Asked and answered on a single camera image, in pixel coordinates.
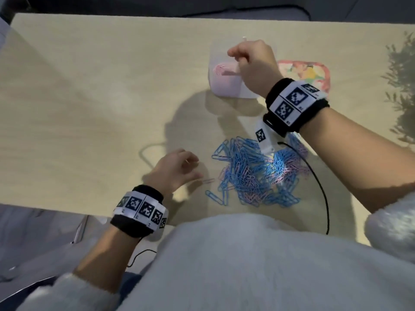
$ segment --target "wristband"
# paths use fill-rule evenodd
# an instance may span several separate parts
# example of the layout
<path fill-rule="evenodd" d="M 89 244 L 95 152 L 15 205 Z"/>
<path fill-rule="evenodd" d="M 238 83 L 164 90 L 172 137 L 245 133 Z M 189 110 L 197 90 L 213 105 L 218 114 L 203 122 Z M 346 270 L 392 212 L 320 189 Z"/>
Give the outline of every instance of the wristband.
<path fill-rule="evenodd" d="M 118 203 L 111 224 L 133 238 L 146 237 L 166 224 L 169 212 L 162 200 L 163 195 L 152 187 L 135 187 Z"/>
<path fill-rule="evenodd" d="M 321 109 L 329 107 L 327 94 L 304 81 L 284 78 L 268 93 L 265 103 L 269 112 L 263 121 L 282 137 L 298 132 Z"/>

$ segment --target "hand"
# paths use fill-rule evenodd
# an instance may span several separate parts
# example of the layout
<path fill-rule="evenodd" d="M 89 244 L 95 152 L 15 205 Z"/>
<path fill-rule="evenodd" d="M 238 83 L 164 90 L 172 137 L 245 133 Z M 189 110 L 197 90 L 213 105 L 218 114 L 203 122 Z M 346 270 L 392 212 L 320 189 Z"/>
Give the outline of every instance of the hand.
<path fill-rule="evenodd" d="M 147 175 L 144 184 L 166 197 L 182 185 L 203 178 L 203 174 L 195 170 L 198 162 L 199 158 L 192 152 L 182 148 L 172 151 L 158 161 Z"/>
<path fill-rule="evenodd" d="M 230 48 L 228 56 L 238 61 L 246 87 L 264 98 L 283 79 L 272 48 L 262 40 L 243 41 Z"/>

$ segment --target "right hand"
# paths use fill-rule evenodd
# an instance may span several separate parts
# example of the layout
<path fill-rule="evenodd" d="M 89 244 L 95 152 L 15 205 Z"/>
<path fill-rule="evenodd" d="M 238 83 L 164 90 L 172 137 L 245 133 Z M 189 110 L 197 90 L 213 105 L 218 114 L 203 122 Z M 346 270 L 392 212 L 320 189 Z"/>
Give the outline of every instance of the right hand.
<path fill-rule="evenodd" d="M 283 79 L 272 48 L 262 40 L 243 41 L 227 53 L 238 61 L 246 87 L 263 98 Z"/>

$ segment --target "pile of paper clips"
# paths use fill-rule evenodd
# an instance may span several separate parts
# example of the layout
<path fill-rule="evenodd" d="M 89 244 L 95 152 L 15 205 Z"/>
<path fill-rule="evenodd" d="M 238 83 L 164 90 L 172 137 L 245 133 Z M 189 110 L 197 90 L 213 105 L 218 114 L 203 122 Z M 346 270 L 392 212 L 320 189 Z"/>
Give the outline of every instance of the pile of paper clips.
<path fill-rule="evenodd" d="M 306 158 L 308 151 L 295 134 L 288 134 L 287 143 Z M 266 156 L 261 153 L 257 141 L 238 136 L 225 140 L 212 158 L 229 162 L 219 176 L 221 182 L 217 189 L 221 197 L 209 190 L 205 192 L 220 205 L 228 205 L 231 190 L 237 192 L 242 204 L 256 207 L 260 204 L 289 207 L 300 201 L 292 192 L 298 184 L 298 175 L 307 174 L 309 170 L 301 165 L 298 154 L 290 148 Z"/>

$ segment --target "left hand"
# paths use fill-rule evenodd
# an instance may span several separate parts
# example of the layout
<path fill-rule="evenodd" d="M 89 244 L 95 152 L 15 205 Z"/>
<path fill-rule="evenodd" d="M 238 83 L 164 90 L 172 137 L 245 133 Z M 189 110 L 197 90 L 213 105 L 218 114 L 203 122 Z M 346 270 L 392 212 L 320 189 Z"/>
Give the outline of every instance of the left hand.
<path fill-rule="evenodd" d="M 182 185 L 203 178 L 203 174 L 195 170 L 198 165 L 199 158 L 195 154 L 177 149 L 158 161 L 144 184 L 167 197 Z"/>

